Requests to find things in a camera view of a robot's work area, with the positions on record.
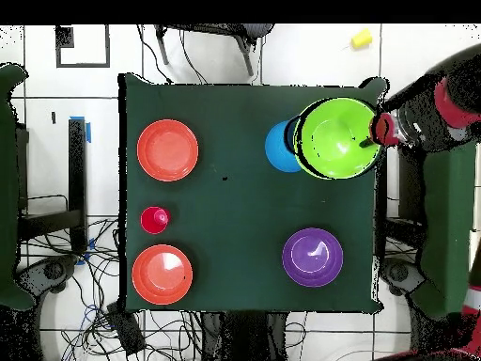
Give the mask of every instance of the white tile floor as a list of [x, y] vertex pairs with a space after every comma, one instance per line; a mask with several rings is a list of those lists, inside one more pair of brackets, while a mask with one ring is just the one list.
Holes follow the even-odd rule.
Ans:
[[[352, 50], [349, 39], [364, 27], [373, 36], [372, 43], [362, 50]], [[84, 116], [91, 123], [92, 140], [87, 144], [88, 220], [116, 218], [118, 214], [118, 114], [117, 75], [134, 72], [152, 83], [163, 83], [157, 72], [154, 57], [143, 46], [135, 25], [110, 25], [110, 68], [60, 68], [55, 66], [53, 26], [0, 25], [0, 63], [25, 65], [29, 77], [12, 93], [12, 105], [20, 122], [30, 131], [28, 194], [41, 196], [68, 192], [67, 120]], [[178, 32], [168, 31], [165, 48], [169, 65], [162, 62], [152, 25], [143, 27], [144, 37], [158, 60], [161, 70], [178, 83], [197, 83], [197, 78], [185, 60]], [[479, 29], [474, 24], [278, 24], [267, 36], [263, 49], [262, 80], [268, 85], [358, 86], [365, 78], [380, 75], [390, 81], [393, 94], [421, 76], [428, 68], [447, 56], [479, 43]], [[63, 49], [64, 62], [103, 62], [102, 25], [74, 26], [75, 48]], [[232, 38], [197, 33], [185, 34], [185, 45], [193, 64], [209, 83], [249, 83], [241, 52]], [[252, 53], [257, 73], [260, 46]], [[254, 84], [260, 84], [260, 76]], [[55, 112], [56, 122], [52, 122]], [[389, 215], [396, 216], [397, 157], [388, 155]], [[476, 185], [481, 183], [476, 173]], [[481, 196], [476, 195], [475, 207]], [[64, 206], [61, 198], [30, 202], [31, 212], [53, 212]], [[475, 213], [473, 228], [481, 228], [481, 214]], [[100, 226], [92, 226], [94, 237]], [[474, 241], [479, 232], [473, 232]], [[99, 246], [115, 249], [110, 234]], [[23, 245], [21, 264], [36, 261], [49, 250]], [[92, 257], [99, 265], [101, 259]], [[118, 265], [111, 263], [107, 271], [118, 274]], [[92, 278], [85, 266], [76, 266], [75, 278], [83, 288], [84, 299], [92, 303]], [[106, 302], [118, 295], [118, 278], [102, 278]], [[85, 307], [79, 288], [70, 281], [58, 295], [49, 294], [41, 319], [42, 346], [48, 361], [60, 361], [67, 347], [61, 330], [73, 338], [80, 328]], [[376, 315], [317, 314], [308, 315], [304, 344], [299, 325], [291, 324], [286, 334], [289, 361], [368, 361], [389, 353], [406, 350], [410, 343], [410, 320], [406, 301], [389, 293], [380, 282], [379, 298], [384, 310]], [[147, 343], [153, 346], [178, 346], [178, 324], [164, 333], [151, 335], [157, 329], [149, 312], [139, 314]], [[178, 320], [177, 312], [153, 313], [156, 323], [164, 325]], [[288, 322], [303, 322], [304, 313], [291, 313]], [[187, 341], [180, 334], [181, 344]], [[140, 361], [166, 361], [166, 358], [147, 350], [139, 354]], [[193, 358], [193, 353], [184, 353]], [[118, 361], [126, 361], [119, 355]], [[137, 361], [130, 356], [129, 361]]]

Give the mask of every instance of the orange plate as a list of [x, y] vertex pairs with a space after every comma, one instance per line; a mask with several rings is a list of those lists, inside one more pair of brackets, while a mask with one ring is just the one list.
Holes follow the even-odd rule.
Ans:
[[191, 129], [171, 119], [148, 125], [137, 142], [140, 166], [160, 181], [175, 181], [187, 176], [194, 169], [198, 152]]
[[132, 267], [135, 289], [154, 305], [171, 305], [180, 300], [191, 287], [192, 278], [191, 262], [170, 245], [147, 248]]

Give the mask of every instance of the table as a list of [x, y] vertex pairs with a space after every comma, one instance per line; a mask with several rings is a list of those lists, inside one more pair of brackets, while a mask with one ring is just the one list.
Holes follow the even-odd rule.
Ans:
[[[350, 180], [283, 173], [264, 153], [270, 128], [322, 98], [351, 97], [376, 104], [380, 78], [363, 88], [147, 84], [126, 74], [127, 200], [126, 309], [205, 311], [376, 312], [371, 299], [374, 169]], [[163, 118], [194, 132], [193, 172], [172, 182], [152, 179], [136, 157], [138, 137]], [[144, 232], [140, 214], [163, 206], [172, 214], [158, 235]], [[297, 285], [284, 271], [282, 249], [307, 227], [331, 231], [344, 250], [337, 279], [322, 288]], [[142, 299], [132, 284], [136, 257], [154, 244], [172, 244], [194, 269], [189, 292], [169, 306]]]

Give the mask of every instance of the plastic cup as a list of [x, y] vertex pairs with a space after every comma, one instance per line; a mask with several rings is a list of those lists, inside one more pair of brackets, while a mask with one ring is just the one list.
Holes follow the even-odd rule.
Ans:
[[140, 224], [149, 234], [159, 234], [164, 231], [170, 220], [167, 209], [158, 206], [146, 208], [140, 216]]

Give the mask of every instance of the green bowl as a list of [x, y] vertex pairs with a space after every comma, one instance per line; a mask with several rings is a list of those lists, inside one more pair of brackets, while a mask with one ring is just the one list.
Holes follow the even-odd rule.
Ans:
[[321, 179], [349, 179], [376, 162], [380, 145], [360, 147], [375, 115], [368, 105], [336, 98], [312, 107], [304, 110], [294, 133], [296, 159], [305, 171]]

